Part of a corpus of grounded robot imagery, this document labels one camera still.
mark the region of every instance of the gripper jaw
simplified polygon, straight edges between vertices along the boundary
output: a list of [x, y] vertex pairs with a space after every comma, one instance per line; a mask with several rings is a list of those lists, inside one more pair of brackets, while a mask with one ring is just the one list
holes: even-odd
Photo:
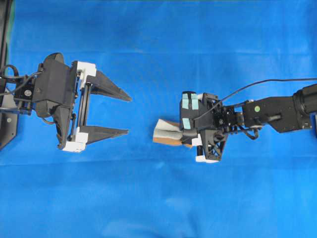
[[132, 100], [131, 97], [102, 72], [97, 71], [94, 64], [75, 61], [73, 67], [77, 67], [77, 75], [79, 76], [80, 105], [76, 130], [75, 132], [72, 130], [63, 150], [81, 152], [87, 144], [126, 135], [128, 130], [87, 125], [88, 109], [91, 94], [108, 96], [128, 102]]
[[127, 135], [128, 130], [120, 130], [120, 129], [113, 129], [113, 128], [106, 128], [101, 126], [91, 126], [91, 125], [84, 125], [80, 127], [80, 132], [88, 133], [88, 140], [87, 145], [100, 141], [105, 140], [108, 138], [115, 138], [121, 135]]
[[131, 97], [118, 88], [107, 76], [97, 71], [96, 76], [87, 76], [87, 82], [92, 84], [91, 94], [100, 94], [131, 102]]

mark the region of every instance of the black metal frame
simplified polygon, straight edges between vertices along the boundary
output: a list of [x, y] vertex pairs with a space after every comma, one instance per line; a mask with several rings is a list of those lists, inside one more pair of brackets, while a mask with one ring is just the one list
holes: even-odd
[[[10, 12], [13, 0], [0, 0], [0, 67], [7, 60], [7, 31], [9, 27]], [[0, 93], [6, 91], [5, 80], [0, 80]], [[14, 108], [13, 96], [0, 97], [0, 107]], [[17, 134], [18, 115], [13, 113], [0, 113], [0, 150], [6, 146]]]

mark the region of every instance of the blue surface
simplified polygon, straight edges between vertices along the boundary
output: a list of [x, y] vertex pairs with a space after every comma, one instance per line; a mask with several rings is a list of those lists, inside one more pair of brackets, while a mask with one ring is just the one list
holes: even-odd
[[[50, 53], [93, 62], [133, 98], [93, 96], [90, 125], [129, 128], [81, 154], [56, 148], [35, 113], [0, 157], [0, 237], [315, 237], [317, 139], [306, 130], [229, 137], [221, 163], [152, 143], [179, 120], [181, 92], [224, 97], [268, 78], [317, 76], [316, 1], [18, 0], [10, 63], [30, 74]], [[268, 83], [228, 104], [292, 95]]]

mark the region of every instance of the black cable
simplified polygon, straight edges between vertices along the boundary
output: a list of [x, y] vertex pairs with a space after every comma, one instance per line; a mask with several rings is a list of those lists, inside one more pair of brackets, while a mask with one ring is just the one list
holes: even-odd
[[242, 126], [239, 126], [240, 130], [246, 134], [247, 137], [249, 137], [251, 140], [255, 140], [259, 137], [259, 131], [257, 129], [254, 129], [253, 132], [254, 132], [254, 135], [251, 135], [248, 133], [248, 131], [243, 128]]
[[54, 121], [48, 121], [48, 120], [46, 120], [45, 118], [42, 118], [42, 120], [43, 120], [46, 124], [49, 124], [49, 125], [55, 124]]
[[223, 99], [219, 100], [217, 103], [215, 103], [215, 105], [210, 108], [208, 111], [206, 111], [205, 113], [201, 114], [200, 116], [194, 118], [193, 120], [197, 120], [199, 118], [202, 118], [204, 115], [208, 114], [209, 112], [211, 112], [213, 109], [215, 109], [220, 103], [222, 103], [223, 101], [227, 100], [228, 98], [230, 98], [231, 96], [237, 94], [238, 92], [246, 89], [246, 88], [249, 88], [251, 86], [254, 86], [254, 85], [257, 85], [257, 84], [260, 84], [260, 83], [266, 83], [266, 82], [289, 82], [289, 81], [317, 81], [317, 78], [297, 78], [297, 79], [266, 79], [266, 80], [262, 80], [262, 81], [258, 81], [258, 82], [254, 82], [254, 83], [251, 83], [247, 86], [244, 86], [236, 91], [234, 91], [233, 93], [229, 94], [228, 96], [224, 97]]
[[19, 86], [17, 86], [14, 90], [6, 92], [6, 93], [0, 93], [0, 96], [9, 95], [9, 94], [12, 94], [12, 93], [16, 92], [17, 90], [19, 90], [22, 87], [24, 87], [25, 84], [27, 84], [27, 82], [30, 81], [35, 75], [38, 75], [38, 74], [41, 74], [41, 73], [42, 72], [32, 73], [23, 83], [21, 83]]

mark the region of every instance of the white plastic bracket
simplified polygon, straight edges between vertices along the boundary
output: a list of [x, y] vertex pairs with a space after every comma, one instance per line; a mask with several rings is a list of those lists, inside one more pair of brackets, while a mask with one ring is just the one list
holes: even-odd
[[69, 152], [82, 152], [86, 149], [86, 143], [88, 141], [88, 133], [80, 132], [80, 128], [77, 127], [75, 131], [75, 140], [67, 141], [63, 151]]
[[87, 81], [87, 76], [93, 76], [96, 77], [97, 69], [96, 65], [94, 63], [87, 63], [87, 62], [77, 62], [77, 74], [80, 73], [80, 87], [79, 89], [82, 89], [85, 87], [86, 81]]

